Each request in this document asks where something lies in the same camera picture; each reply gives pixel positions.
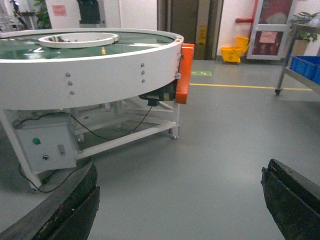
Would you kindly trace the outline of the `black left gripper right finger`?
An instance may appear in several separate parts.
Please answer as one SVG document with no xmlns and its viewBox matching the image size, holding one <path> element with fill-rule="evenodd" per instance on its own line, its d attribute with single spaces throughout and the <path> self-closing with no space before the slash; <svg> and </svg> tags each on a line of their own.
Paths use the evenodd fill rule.
<svg viewBox="0 0 320 240">
<path fill-rule="evenodd" d="M 262 168 L 266 207 L 286 240 L 320 238 L 320 186 L 271 159 Z"/>
</svg>

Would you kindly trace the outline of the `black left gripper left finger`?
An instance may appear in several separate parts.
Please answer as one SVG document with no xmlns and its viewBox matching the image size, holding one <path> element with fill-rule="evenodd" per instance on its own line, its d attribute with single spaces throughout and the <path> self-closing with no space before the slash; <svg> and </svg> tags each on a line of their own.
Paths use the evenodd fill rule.
<svg viewBox="0 0 320 240">
<path fill-rule="evenodd" d="M 2 240 L 86 240 L 100 204 L 98 172 L 90 162 L 37 207 L 1 232 Z"/>
</svg>

